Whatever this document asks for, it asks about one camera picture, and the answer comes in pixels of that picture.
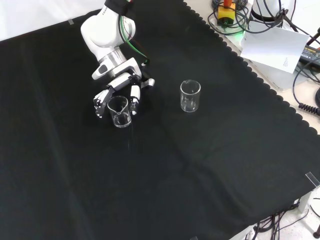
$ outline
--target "white backdrop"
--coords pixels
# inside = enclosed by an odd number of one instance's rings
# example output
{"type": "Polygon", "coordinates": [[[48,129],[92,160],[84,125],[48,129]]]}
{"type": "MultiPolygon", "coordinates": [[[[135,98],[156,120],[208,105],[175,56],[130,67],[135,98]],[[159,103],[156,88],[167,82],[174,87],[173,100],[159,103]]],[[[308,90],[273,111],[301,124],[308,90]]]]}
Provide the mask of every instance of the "white backdrop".
{"type": "Polygon", "coordinates": [[[0,0],[0,41],[101,9],[105,0],[0,0]]]}

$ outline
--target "robotic hand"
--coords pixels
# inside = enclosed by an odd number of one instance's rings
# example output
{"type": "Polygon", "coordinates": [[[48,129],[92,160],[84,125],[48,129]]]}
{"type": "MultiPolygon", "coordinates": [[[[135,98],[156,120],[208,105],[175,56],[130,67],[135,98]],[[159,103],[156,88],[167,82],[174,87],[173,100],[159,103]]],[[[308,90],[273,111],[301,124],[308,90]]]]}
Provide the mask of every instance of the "robotic hand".
{"type": "Polygon", "coordinates": [[[106,84],[105,90],[93,99],[95,114],[99,118],[103,117],[112,94],[128,85],[131,85],[129,110],[132,115],[137,114],[141,88],[155,84],[154,79],[145,78],[136,60],[127,60],[119,48],[119,45],[124,43],[121,34],[125,34],[129,39],[136,32],[135,22],[128,18],[131,15],[128,8],[130,3],[131,1],[127,0],[106,0],[102,10],[88,18],[81,26],[82,37],[100,64],[92,78],[106,84]],[[121,33],[118,27],[121,16],[124,16],[124,33],[121,33]]]}

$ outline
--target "glass beaker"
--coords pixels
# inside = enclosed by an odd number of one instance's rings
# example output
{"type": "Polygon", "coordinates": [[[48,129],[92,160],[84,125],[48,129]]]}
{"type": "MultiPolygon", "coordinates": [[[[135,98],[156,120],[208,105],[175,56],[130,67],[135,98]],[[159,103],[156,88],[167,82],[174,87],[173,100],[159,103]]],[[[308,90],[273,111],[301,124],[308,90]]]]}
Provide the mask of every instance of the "glass beaker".
{"type": "Polygon", "coordinates": [[[113,124],[117,128],[125,128],[131,123],[131,116],[128,108],[128,99],[124,96],[114,96],[108,102],[108,108],[113,124]]]}
{"type": "Polygon", "coordinates": [[[195,80],[185,80],[180,86],[180,105],[183,111],[191,113],[198,109],[200,84],[195,80]]]}

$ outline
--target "orange cap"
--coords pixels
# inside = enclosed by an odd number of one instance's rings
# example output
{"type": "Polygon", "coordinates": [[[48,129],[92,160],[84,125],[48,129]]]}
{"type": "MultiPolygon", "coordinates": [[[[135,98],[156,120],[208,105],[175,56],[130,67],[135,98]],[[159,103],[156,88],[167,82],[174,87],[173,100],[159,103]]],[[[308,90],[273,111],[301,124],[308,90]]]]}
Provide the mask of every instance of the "orange cap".
{"type": "Polygon", "coordinates": [[[232,4],[232,0],[224,0],[223,5],[224,5],[225,7],[230,7],[231,4],[232,4]]]}

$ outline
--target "black cloth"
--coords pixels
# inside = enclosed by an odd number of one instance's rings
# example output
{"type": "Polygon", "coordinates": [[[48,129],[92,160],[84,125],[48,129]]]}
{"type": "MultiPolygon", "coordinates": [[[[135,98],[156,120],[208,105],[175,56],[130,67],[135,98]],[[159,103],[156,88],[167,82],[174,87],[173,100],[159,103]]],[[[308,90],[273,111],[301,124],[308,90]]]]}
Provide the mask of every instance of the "black cloth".
{"type": "Polygon", "coordinates": [[[2,240],[227,240],[320,178],[317,132],[197,14],[181,0],[135,13],[156,84],[125,129],[94,114],[88,15],[0,43],[2,240]]]}

